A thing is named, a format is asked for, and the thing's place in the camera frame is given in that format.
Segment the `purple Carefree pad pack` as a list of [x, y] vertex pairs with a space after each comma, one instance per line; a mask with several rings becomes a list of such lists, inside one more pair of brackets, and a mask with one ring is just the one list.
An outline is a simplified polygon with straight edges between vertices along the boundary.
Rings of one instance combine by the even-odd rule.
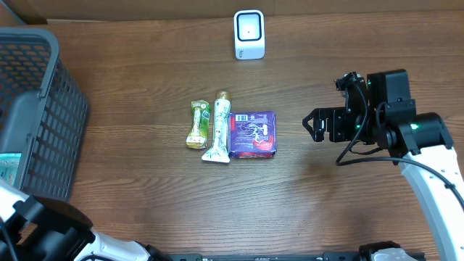
[[277, 152], [275, 112], [232, 112], [228, 132], [232, 158], [267, 159]]

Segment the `white bamboo print tube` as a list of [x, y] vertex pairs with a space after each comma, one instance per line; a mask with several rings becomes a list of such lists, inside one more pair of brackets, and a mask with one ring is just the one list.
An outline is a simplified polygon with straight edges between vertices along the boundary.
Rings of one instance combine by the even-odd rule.
[[227, 147], [230, 111], [231, 95], [227, 91], [218, 92], [214, 102], [214, 133], [212, 146], [202, 155], [203, 161], [225, 164], [230, 162]]

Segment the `green yellow snack packet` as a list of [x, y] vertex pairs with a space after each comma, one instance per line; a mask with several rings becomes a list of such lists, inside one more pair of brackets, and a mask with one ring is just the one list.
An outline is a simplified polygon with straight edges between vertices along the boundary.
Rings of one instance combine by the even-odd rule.
[[211, 109], [205, 100], [191, 103], [193, 113], [192, 128], [186, 138], [186, 145], [190, 149], [205, 149], [207, 147]]

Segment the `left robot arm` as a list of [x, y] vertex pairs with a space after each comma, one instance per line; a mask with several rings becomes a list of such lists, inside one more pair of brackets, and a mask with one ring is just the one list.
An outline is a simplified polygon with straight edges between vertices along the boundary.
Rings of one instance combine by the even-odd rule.
[[29, 196], [1, 181], [2, 260], [143, 260], [171, 258], [149, 244], [96, 232], [78, 209]]

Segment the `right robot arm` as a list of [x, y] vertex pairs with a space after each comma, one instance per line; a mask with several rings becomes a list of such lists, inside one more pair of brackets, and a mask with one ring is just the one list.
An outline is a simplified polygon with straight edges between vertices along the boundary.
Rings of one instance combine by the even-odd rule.
[[419, 114], [404, 69], [334, 81], [343, 107], [316, 108], [302, 124], [313, 141], [345, 142], [336, 165], [390, 162], [418, 198], [443, 260], [463, 259], [463, 177], [454, 141], [435, 112]]

